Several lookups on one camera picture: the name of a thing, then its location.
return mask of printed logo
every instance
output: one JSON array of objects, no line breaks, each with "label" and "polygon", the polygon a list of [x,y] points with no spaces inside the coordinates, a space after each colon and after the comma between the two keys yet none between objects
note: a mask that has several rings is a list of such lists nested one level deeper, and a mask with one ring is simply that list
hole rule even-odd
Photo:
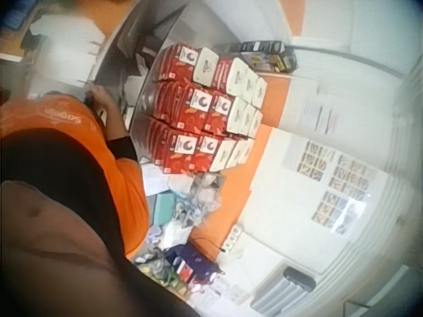
[{"label": "printed logo", "polygon": [[196,137],[188,137],[185,135],[179,135],[178,139],[176,140],[176,146],[174,147],[174,151],[176,153],[191,155],[191,154],[194,154],[196,145],[197,145]]},{"label": "printed logo", "polygon": [[180,55],[179,55],[179,60],[190,64],[192,66],[195,66],[197,63],[197,59],[198,59],[198,53],[190,50],[189,48],[185,48],[183,47],[180,51]]},{"label": "printed logo", "polygon": [[209,73],[211,70],[212,70],[212,67],[209,61],[205,61],[203,66],[203,73]]},{"label": "printed logo", "polygon": [[75,116],[73,114],[68,114],[66,111],[58,111],[53,108],[47,108],[44,110],[44,113],[47,115],[54,117],[56,119],[63,119],[65,121],[69,121],[76,124],[81,124],[82,119],[80,116]]},{"label": "printed logo", "polygon": [[235,76],[235,84],[239,84],[243,81],[243,78],[241,76],[241,73],[238,71],[237,75]]},{"label": "printed logo", "polygon": [[217,100],[216,111],[220,114],[223,114],[224,116],[227,116],[230,108],[231,102],[224,97],[219,97],[219,99]]},{"label": "printed logo", "polygon": [[212,95],[196,89],[194,91],[194,95],[192,96],[190,107],[208,112],[212,99]]},{"label": "printed logo", "polygon": [[203,153],[214,154],[218,144],[217,139],[211,137],[204,137],[203,143],[201,144],[200,151]]}]

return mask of orange wall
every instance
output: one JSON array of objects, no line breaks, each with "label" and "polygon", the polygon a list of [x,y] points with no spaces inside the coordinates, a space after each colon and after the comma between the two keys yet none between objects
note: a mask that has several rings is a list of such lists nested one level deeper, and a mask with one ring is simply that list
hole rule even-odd
[{"label": "orange wall", "polygon": [[266,97],[261,112],[262,123],[270,127],[278,127],[284,111],[286,96],[288,95],[291,80],[283,77],[263,76],[267,82]]},{"label": "orange wall", "polygon": [[210,259],[215,260],[232,226],[237,223],[250,196],[250,184],[266,148],[272,128],[261,125],[256,143],[246,164],[222,172],[226,176],[221,196],[221,207],[191,233],[191,240]]},{"label": "orange wall", "polygon": [[268,90],[262,107],[262,125],[258,130],[252,153],[246,164],[222,172],[226,176],[221,191],[222,205],[199,228],[195,228],[190,236],[195,245],[212,260],[215,260],[220,252],[215,245],[222,246],[232,226],[238,222],[250,196],[250,184],[267,146],[272,127],[279,126],[284,110],[290,80],[270,76],[263,78],[268,83]]},{"label": "orange wall", "polygon": [[280,0],[293,36],[303,31],[305,0]]}]

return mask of papers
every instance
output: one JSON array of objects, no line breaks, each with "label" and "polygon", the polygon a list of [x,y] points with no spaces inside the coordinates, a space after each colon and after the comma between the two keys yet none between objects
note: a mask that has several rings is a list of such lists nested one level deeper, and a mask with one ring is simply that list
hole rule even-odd
[{"label": "papers", "polygon": [[144,191],[146,196],[157,195],[169,190],[167,181],[169,175],[163,174],[153,163],[142,164]]}]

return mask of person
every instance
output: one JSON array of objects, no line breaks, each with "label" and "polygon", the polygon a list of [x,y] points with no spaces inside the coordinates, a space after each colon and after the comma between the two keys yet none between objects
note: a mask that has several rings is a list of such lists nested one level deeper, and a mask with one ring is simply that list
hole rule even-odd
[{"label": "person", "polygon": [[30,316],[198,316],[129,259],[149,228],[118,106],[93,86],[1,107],[3,302]]}]

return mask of small package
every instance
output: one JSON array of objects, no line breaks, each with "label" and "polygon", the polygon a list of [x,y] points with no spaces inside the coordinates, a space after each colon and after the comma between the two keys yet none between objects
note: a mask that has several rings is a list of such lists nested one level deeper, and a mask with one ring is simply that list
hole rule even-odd
[{"label": "small package", "polygon": [[178,43],[165,52],[161,66],[160,80],[191,81],[198,60],[198,50]]},{"label": "small package", "polygon": [[200,133],[204,128],[213,96],[206,89],[184,84],[182,97],[173,108],[171,126],[187,132]]},{"label": "small package", "polygon": [[260,77],[257,80],[256,88],[252,94],[252,105],[258,109],[262,108],[264,96],[266,96],[267,82]]},{"label": "small package", "polygon": [[232,168],[238,165],[241,155],[245,147],[247,146],[247,143],[247,140],[241,139],[240,137],[238,138],[237,144],[235,145],[235,148],[233,149],[231,156],[227,161],[226,168]]},{"label": "small package", "polygon": [[247,103],[241,99],[241,97],[236,97],[233,101],[231,111],[229,112],[229,117],[227,121],[227,132],[238,134],[241,127],[241,123],[244,116],[244,111],[247,108]]},{"label": "small package", "polygon": [[252,123],[250,126],[249,137],[251,139],[256,138],[256,134],[257,134],[258,128],[260,127],[260,124],[262,123],[262,119],[263,119],[263,114],[260,112],[260,110],[257,110],[256,114],[252,118]]},{"label": "small package", "polygon": [[211,84],[213,89],[230,96],[241,96],[248,66],[238,57],[222,57]]},{"label": "small package", "polygon": [[213,92],[213,99],[204,124],[204,131],[216,135],[227,135],[227,122],[233,98],[219,91]]},{"label": "small package", "polygon": [[194,172],[207,172],[213,164],[215,154],[223,138],[208,133],[201,134],[190,169]]},{"label": "small package", "polygon": [[250,104],[247,104],[247,107],[244,111],[243,120],[241,121],[241,126],[239,128],[239,134],[248,136],[252,120],[254,119],[255,114],[256,108],[254,108]]},{"label": "small package", "polygon": [[194,68],[192,81],[211,87],[219,56],[209,48],[202,48]]},{"label": "small package", "polygon": [[254,139],[248,139],[244,151],[241,153],[238,164],[245,164],[250,157],[252,148],[254,147]]},{"label": "small package", "polygon": [[241,54],[259,73],[292,73],[297,68],[293,49],[285,48],[281,41],[245,42]]},{"label": "small package", "polygon": [[210,166],[210,172],[219,172],[224,170],[229,160],[229,157],[233,151],[233,148],[237,142],[232,139],[224,139],[220,143],[219,149],[216,152],[216,155],[213,159],[213,163]]},{"label": "small package", "polygon": [[163,173],[186,174],[196,150],[198,135],[185,131],[169,129],[165,144]]},{"label": "small package", "polygon": [[249,104],[252,102],[257,81],[258,81],[258,75],[254,71],[252,71],[250,68],[248,68],[247,72],[245,73],[243,93],[241,96]]}]

